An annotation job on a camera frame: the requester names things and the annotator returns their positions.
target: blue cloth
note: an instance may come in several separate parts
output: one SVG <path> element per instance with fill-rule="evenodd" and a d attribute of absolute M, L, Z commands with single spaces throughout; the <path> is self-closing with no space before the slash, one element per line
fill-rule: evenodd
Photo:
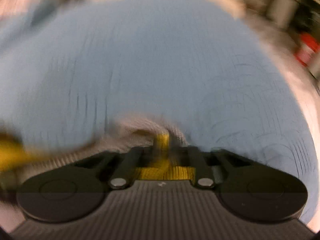
<path fill-rule="evenodd" d="M 318 200 L 318 165 L 288 85 L 240 21 L 206 0 L 44 2 L 0 29 L 0 118 L 28 146 L 79 147 L 120 113 L 163 115 L 192 144 L 288 172 Z"/>

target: blue fabric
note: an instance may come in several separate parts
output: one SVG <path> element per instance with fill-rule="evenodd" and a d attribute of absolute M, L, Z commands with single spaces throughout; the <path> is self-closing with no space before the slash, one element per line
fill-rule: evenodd
<path fill-rule="evenodd" d="M 0 30 L 0 118 L 26 145 L 66 150 L 119 113 L 163 115 L 192 144 L 286 171 L 318 200 L 307 123 L 277 68 L 240 21 L 205 0 L 50 3 Z"/>

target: round black disc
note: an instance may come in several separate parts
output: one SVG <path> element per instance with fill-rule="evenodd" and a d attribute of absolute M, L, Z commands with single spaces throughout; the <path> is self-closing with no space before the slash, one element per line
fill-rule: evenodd
<path fill-rule="evenodd" d="M 49 223 L 79 219 L 96 209 L 103 198 L 103 185 L 90 170 L 72 166 L 32 177 L 17 193 L 26 215 Z"/>
<path fill-rule="evenodd" d="M 296 218 L 308 194 L 297 178 L 268 167 L 247 166 L 234 170 L 221 185 L 220 198 L 232 213 L 256 222 Z"/>

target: ribbed gray surface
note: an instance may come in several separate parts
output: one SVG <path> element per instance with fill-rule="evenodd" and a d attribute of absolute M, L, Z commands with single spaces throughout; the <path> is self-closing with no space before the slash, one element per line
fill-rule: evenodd
<path fill-rule="evenodd" d="M 215 194 L 188 181 L 136 181 L 113 191 L 84 219 L 66 224 L 32 220 L 17 228 L 16 240 L 112 239 L 311 239 L 298 220 L 262 225 L 241 220 L 224 209 Z"/>

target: red object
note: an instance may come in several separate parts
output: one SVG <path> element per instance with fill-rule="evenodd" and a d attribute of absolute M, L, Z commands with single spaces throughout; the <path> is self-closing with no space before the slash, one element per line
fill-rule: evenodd
<path fill-rule="evenodd" d="M 300 35 L 301 46 L 294 54 L 296 59 L 304 66 L 307 66 L 313 54 L 319 49 L 319 44 L 309 33 Z"/>

